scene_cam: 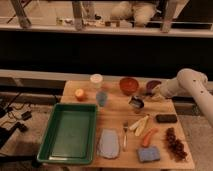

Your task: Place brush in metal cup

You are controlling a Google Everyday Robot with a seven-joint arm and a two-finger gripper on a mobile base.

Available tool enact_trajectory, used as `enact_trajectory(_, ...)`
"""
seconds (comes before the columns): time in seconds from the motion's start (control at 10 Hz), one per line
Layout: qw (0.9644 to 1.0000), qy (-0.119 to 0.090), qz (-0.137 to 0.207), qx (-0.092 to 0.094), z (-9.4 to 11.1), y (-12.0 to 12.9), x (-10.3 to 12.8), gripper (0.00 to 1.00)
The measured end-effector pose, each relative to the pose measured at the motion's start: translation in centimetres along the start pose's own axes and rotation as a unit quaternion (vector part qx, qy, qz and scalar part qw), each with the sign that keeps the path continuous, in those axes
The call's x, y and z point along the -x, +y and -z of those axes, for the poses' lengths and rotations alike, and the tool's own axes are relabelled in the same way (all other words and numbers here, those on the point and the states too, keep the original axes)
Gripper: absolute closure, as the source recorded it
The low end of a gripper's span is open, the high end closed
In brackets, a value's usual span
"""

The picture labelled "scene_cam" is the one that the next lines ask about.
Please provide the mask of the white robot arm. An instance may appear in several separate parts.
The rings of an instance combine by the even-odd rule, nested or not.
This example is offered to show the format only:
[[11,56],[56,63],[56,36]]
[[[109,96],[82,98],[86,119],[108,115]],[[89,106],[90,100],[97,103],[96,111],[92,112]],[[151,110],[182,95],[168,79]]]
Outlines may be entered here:
[[157,85],[152,93],[160,98],[172,98],[180,92],[189,93],[213,127],[213,95],[206,89],[207,82],[204,73],[184,68],[174,78]]

